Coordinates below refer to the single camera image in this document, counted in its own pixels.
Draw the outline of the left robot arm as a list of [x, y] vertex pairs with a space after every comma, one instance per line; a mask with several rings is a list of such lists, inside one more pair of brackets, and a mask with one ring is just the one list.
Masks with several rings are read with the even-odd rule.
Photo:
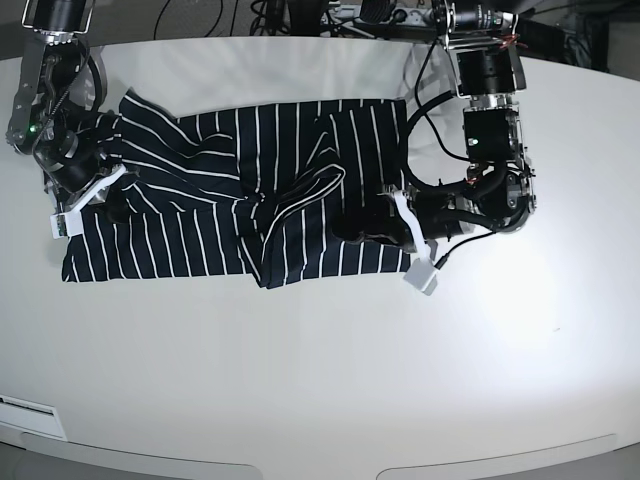
[[[399, 167], [408, 184], [384, 187], [370, 205], [345, 213], [335, 235], [350, 243], [372, 240], [414, 253], [419, 241], [451, 239], [479, 226], [511, 233], [534, 212], [534, 172], [522, 140], [516, 92], [526, 81], [516, 50], [519, 18], [478, 1], [434, 1], [417, 29], [442, 47], [451, 64], [450, 90], [419, 102], [399, 134]], [[466, 177], [429, 185], [409, 166], [408, 140], [420, 120], [453, 99], [463, 111]]]

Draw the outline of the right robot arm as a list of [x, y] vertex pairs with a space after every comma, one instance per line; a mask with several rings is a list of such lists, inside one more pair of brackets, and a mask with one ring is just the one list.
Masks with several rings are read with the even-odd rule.
[[29, 1], [20, 83], [6, 140], [43, 172], [58, 214], [86, 201], [113, 224], [132, 212], [121, 190], [126, 168], [110, 152], [118, 123], [103, 112], [106, 86], [86, 35], [94, 2]]

